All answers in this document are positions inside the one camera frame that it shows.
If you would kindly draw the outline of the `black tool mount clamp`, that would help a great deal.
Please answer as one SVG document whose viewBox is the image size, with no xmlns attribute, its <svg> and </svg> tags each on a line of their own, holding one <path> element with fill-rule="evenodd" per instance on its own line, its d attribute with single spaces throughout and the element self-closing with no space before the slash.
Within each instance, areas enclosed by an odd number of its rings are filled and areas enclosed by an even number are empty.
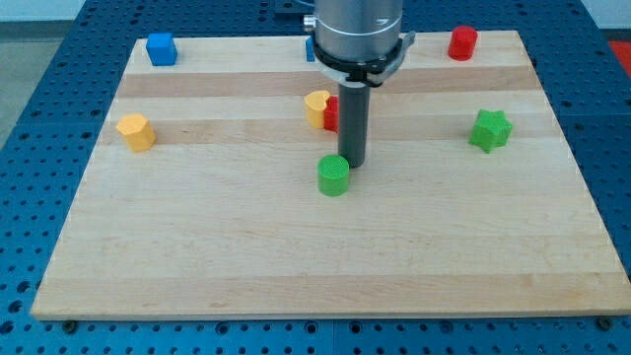
<svg viewBox="0 0 631 355">
<path fill-rule="evenodd" d="M 416 32 L 408 32 L 396 41 L 394 48 L 387 54 L 369 61 L 347 61 L 325 52 L 313 40 L 313 52 L 322 74 L 338 84 L 358 87 L 360 84 L 378 88 L 391 77 L 403 64 L 407 49 L 414 43 Z"/>
</svg>

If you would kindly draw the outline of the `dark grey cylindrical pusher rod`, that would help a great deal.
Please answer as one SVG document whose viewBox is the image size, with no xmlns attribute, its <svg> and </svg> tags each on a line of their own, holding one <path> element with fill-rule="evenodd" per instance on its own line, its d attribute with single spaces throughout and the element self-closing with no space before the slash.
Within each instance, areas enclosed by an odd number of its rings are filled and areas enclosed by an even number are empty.
<svg viewBox="0 0 631 355">
<path fill-rule="evenodd" d="M 365 162 L 370 107 L 370 88 L 338 85 L 338 154 L 350 168 Z"/>
</svg>

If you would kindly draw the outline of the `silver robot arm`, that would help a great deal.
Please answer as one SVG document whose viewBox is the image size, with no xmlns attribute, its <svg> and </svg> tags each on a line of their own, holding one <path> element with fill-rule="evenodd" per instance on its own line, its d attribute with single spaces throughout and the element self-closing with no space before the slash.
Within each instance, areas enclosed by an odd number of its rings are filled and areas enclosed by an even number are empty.
<svg viewBox="0 0 631 355">
<path fill-rule="evenodd" d="M 401 32 L 401 0 L 315 0 L 303 18 L 322 73 L 338 85 L 338 154 L 366 159 L 370 95 L 403 64 L 415 33 Z"/>
</svg>

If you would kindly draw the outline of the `blue block behind arm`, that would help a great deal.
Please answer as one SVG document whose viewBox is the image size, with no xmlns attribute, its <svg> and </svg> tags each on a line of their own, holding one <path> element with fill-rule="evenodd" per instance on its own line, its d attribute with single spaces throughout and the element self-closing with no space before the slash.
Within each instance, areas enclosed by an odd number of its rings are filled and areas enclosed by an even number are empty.
<svg viewBox="0 0 631 355">
<path fill-rule="evenodd" d="M 306 52 L 306 60 L 308 62 L 315 62 L 316 56 L 314 51 L 314 38 L 309 36 L 305 41 L 305 52 Z"/>
</svg>

